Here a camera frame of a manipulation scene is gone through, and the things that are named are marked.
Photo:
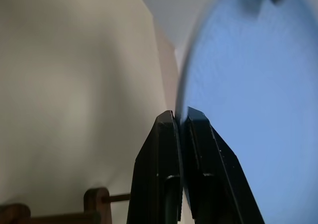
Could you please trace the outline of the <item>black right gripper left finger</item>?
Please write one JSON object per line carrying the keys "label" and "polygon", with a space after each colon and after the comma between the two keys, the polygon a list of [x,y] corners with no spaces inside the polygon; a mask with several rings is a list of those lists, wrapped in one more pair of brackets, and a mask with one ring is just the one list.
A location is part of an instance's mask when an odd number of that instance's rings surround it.
{"label": "black right gripper left finger", "polygon": [[177,224],[182,185],[178,127],[171,110],[155,119],[134,164],[127,224]]}

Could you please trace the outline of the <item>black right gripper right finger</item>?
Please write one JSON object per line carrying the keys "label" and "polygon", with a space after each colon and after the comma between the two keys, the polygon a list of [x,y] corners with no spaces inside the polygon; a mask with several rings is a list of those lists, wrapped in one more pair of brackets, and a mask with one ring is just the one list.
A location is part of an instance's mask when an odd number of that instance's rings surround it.
{"label": "black right gripper right finger", "polygon": [[183,168],[195,224],[265,224],[240,162],[203,112],[188,109]]}

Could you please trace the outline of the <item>blue plate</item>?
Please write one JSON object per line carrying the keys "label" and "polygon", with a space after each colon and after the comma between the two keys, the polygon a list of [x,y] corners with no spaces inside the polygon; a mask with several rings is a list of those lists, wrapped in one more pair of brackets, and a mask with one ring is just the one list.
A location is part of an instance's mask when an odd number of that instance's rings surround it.
{"label": "blue plate", "polygon": [[239,159],[266,224],[318,224],[318,0],[211,0],[184,107]]}

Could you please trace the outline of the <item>wooden dish rack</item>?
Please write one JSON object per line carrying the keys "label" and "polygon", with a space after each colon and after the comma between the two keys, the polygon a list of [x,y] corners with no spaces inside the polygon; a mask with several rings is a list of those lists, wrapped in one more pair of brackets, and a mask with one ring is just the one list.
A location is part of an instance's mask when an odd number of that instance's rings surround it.
{"label": "wooden dish rack", "polygon": [[107,188],[88,189],[83,212],[33,217],[26,204],[0,205],[0,224],[112,224],[111,203],[129,201],[131,194],[110,195]]}

